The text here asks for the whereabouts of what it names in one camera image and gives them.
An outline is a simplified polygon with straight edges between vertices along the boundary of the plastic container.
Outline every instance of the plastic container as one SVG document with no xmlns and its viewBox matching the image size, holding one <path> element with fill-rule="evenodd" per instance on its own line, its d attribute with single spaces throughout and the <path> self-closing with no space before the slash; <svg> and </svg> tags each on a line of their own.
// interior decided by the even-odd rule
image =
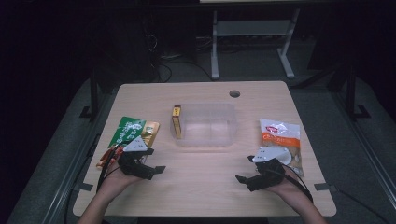
<svg viewBox="0 0 396 224">
<path fill-rule="evenodd" d="M 236 134 L 235 109 L 230 104 L 180 104 L 181 138 L 177 139 L 173 121 L 171 132 L 178 146 L 224 147 Z"/>
</svg>

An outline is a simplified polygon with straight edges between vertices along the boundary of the wooden tabletop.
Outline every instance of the wooden tabletop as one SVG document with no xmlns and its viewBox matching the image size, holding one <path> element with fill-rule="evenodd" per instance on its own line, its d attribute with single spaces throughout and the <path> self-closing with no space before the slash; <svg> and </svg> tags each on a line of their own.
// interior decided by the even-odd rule
<svg viewBox="0 0 396 224">
<path fill-rule="evenodd" d="M 239 91 L 233 98 L 230 91 Z M 174 105 L 227 103 L 235 107 L 237 134 L 229 147 L 179 147 L 173 138 L 171 116 Z M 281 81 L 200 82 L 128 84 L 120 87 L 106 126 L 92 158 L 74 214 L 81 216 L 95 194 L 100 160 L 122 117 L 158 121 L 161 124 L 153 144 L 155 152 L 146 165 L 165 165 L 151 180 L 125 190 L 106 210 L 107 216 L 131 217 L 279 217 L 297 216 L 275 194 L 266 190 L 250 192 L 235 175 L 256 175 L 247 156 L 262 144 L 259 119 L 281 120 L 301 126 L 303 181 L 323 216 L 336 212 L 329 191 L 316 191 L 325 183 L 317 159 L 298 115 L 289 89 Z"/>
</svg>

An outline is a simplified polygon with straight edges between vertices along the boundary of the table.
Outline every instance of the table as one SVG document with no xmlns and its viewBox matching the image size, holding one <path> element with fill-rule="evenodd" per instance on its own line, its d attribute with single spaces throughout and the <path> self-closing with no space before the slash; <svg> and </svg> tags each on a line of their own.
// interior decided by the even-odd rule
<svg viewBox="0 0 396 224">
<path fill-rule="evenodd" d="M 233 98 L 230 91 L 239 91 Z M 238 130 L 229 147 L 178 147 L 172 137 L 174 105 L 227 103 L 235 106 Z M 165 171 L 125 190 L 106 210 L 106 216 L 130 217 L 281 217 L 297 214 L 266 190 L 250 192 L 235 175 L 254 176 L 255 165 L 247 156 L 261 145 L 259 119 L 275 119 L 301 126 L 305 177 L 323 216 L 336 212 L 329 191 L 316 191 L 324 177 L 309 143 L 287 85 L 281 81 L 125 84 L 120 87 L 108 116 L 73 211 L 81 216 L 95 194 L 100 171 L 95 164 L 106 151 L 121 117 L 158 121 L 160 130 L 148 166 L 165 165 Z"/>
</svg>

